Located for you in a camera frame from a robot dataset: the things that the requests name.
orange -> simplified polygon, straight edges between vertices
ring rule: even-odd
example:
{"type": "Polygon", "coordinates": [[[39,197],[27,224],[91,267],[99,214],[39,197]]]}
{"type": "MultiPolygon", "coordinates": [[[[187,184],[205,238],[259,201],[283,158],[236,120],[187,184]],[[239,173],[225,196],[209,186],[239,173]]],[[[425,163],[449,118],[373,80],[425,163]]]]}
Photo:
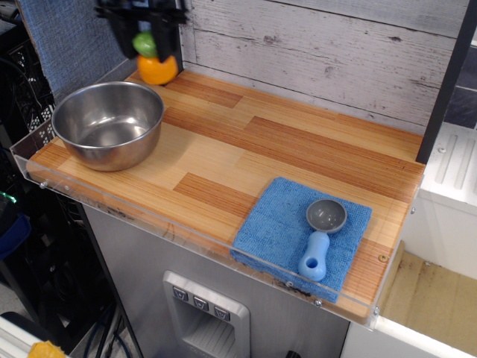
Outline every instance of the orange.
{"type": "Polygon", "coordinates": [[[31,346],[28,358],[65,358],[65,354],[50,341],[38,342],[31,346]]]}
{"type": "Polygon", "coordinates": [[[167,84],[179,73],[177,61],[174,56],[169,56],[164,62],[157,57],[137,57],[137,68],[142,80],[147,84],[167,84]]]}

whitewashed wood backdrop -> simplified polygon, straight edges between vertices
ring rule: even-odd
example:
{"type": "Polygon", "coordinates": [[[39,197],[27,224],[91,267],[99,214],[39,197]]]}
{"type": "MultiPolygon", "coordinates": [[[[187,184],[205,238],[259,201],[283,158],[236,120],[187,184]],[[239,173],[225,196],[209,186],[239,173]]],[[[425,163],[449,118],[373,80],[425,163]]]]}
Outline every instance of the whitewashed wood backdrop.
{"type": "Polygon", "coordinates": [[[184,66],[422,134],[468,0],[188,0],[184,66]]]}

wooden countertop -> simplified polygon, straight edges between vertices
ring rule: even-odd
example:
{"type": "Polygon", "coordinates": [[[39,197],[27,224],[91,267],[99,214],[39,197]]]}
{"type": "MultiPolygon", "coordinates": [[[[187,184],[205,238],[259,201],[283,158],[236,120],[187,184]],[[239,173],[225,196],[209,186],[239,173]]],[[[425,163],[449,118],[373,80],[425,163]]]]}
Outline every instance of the wooden countertop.
{"type": "MultiPolygon", "coordinates": [[[[141,83],[137,74],[127,80],[141,83]]],[[[166,112],[157,147],[138,166],[95,172],[59,139],[31,161],[51,169],[43,174],[48,180],[66,175],[83,184],[68,190],[125,215],[169,227],[150,215],[156,213],[227,244],[279,176],[372,207],[342,292],[376,303],[388,266],[379,257],[390,257],[397,246],[423,175],[424,165],[414,161],[421,136],[187,71],[165,87],[149,87],[166,112]]],[[[175,233],[194,236],[180,230],[175,233]]]]}

measuring scoop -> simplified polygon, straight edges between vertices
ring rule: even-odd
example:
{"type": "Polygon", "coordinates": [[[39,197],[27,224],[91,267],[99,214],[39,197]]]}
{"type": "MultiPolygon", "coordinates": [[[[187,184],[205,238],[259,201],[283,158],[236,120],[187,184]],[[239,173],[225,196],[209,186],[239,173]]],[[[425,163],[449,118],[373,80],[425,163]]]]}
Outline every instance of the measuring scoop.
{"type": "Polygon", "coordinates": [[[310,204],[306,220],[316,231],[308,238],[308,247],[298,264],[298,272],[312,280],[320,281],[326,275],[326,252],[329,233],[337,233],[346,222],[347,211],[332,199],[321,199],[310,204]]]}

metal bowl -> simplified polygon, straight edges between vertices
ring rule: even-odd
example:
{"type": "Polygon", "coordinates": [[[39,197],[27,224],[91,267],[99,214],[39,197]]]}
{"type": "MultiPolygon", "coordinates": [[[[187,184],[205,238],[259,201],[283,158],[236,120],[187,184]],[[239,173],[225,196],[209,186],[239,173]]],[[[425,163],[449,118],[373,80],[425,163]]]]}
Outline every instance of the metal bowl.
{"type": "Polygon", "coordinates": [[[159,140],[162,99],[130,82],[106,82],[68,95],[51,123],[68,151],[91,169],[113,172],[141,163],[159,140]]]}

